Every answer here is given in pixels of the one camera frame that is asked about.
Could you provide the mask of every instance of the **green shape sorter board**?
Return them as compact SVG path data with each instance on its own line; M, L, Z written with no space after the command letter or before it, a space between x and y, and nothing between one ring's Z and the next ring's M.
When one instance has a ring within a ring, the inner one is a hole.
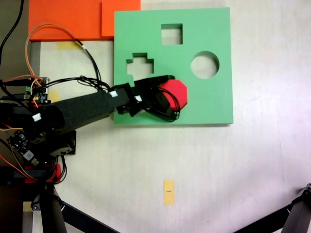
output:
M161 29L169 27L181 28L181 44L162 45ZM188 103L173 123L142 113L115 114L115 124L233 123L229 8L115 12L114 85L134 86L127 63L137 54L147 54L154 62L154 73L148 77L174 75L181 80L188 88ZM218 62L215 76L194 75L190 65L199 54L212 55Z

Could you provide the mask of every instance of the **white floor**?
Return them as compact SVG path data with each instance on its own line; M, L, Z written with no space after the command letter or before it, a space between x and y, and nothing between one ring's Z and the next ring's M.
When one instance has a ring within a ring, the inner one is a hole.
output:
M311 1L142 0L145 9L230 7L234 124L78 130L61 198L122 233L231 233L311 182ZM113 43L86 42L112 84ZM81 50L41 44L40 76L94 76ZM54 86L61 99L94 92ZM163 205L163 181L175 204ZM35 214L34 233L41 232Z

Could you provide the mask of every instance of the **red octagon block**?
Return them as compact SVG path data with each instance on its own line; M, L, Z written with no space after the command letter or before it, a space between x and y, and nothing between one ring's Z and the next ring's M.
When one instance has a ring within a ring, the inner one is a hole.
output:
M188 102L187 87L180 80L170 79L164 83L161 88L171 92L177 98L180 109L183 109L183 107L186 106ZM171 108L176 111L177 108L172 97L167 93L164 93L164 95L168 99Z

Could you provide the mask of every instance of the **circle hole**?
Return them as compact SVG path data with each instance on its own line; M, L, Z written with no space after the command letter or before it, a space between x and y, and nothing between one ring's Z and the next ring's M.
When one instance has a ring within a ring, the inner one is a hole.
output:
M208 51L197 53L192 62L191 70L200 79L214 77L219 70L219 60L217 56Z

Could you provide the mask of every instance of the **orange foam board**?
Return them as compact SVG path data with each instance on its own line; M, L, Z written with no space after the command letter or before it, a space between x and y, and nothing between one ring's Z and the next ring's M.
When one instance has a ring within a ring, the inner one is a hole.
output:
M139 11L140 0L103 0L102 3L102 37L114 38L115 11Z
M29 0L28 33L43 23L56 23L80 40L114 38L114 11L140 10L140 0ZM69 41L71 36L55 27L38 29L31 41Z

